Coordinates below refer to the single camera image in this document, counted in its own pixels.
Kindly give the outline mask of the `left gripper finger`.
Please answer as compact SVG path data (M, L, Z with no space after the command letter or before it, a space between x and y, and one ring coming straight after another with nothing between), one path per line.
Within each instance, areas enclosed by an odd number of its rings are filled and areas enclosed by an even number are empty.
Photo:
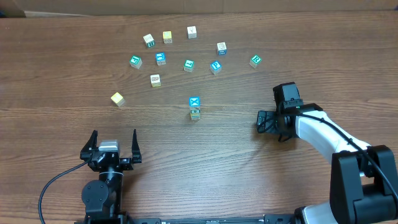
M90 157L93 155L93 153L98 149L97 147L97 138L98 138L98 132L97 130L93 130L89 140L87 143L83 146L83 148L80 151L80 159L83 161L88 161Z
M137 141L136 129L134 129L133 134L132 134L131 152L132 152L132 163L140 164L142 162L142 155L141 155L141 151L139 149L139 145L138 145L138 141Z

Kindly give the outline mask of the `wooden block airplane drawing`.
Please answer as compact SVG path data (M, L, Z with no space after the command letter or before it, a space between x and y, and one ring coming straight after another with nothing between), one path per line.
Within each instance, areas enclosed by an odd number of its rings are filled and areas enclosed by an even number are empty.
M191 114L190 117L191 117L191 119L192 118L200 118L200 114Z

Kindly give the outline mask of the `white block green number side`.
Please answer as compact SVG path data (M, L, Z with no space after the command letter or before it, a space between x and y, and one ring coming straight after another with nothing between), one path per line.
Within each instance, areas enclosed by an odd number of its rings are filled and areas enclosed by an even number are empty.
M190 107L190 114L192 116L198 116L200 114L200 107Z

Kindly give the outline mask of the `blue letter X block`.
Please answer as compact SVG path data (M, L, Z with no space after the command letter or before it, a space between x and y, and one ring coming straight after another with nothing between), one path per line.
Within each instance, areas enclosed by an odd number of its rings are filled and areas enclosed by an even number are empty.
M201 101L199 96L191 96L188 100L189 107L196 108L200 107Z

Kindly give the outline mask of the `blue letter P block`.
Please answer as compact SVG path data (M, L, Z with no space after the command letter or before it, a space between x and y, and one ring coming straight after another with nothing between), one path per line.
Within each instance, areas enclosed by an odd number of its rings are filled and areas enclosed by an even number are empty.
M214 75L217 75L222 70L222 65L216 60L211 63L210 70Z

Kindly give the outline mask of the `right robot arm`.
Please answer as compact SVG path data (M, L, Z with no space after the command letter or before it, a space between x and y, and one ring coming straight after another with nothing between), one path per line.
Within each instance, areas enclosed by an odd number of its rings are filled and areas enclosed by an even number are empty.
M331 165L329 200L300 207L290 223L378 223L397 219L393 152L348 134L315 103L305 104L294 82L273 88L275 111L260 110L257 132L311 144Z

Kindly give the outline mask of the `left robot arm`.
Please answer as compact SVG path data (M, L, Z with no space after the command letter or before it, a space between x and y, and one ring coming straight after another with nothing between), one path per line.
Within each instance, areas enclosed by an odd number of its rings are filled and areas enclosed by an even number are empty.
M132 223L127 212L122 211L124 171L134 169L142 162L137 133L132 134L131 157L121 157L119 141L107 140L97 145L98 132L94 130L80 152L80 159L98 173L98 179L88 182L82 189L85 204L84 223Z

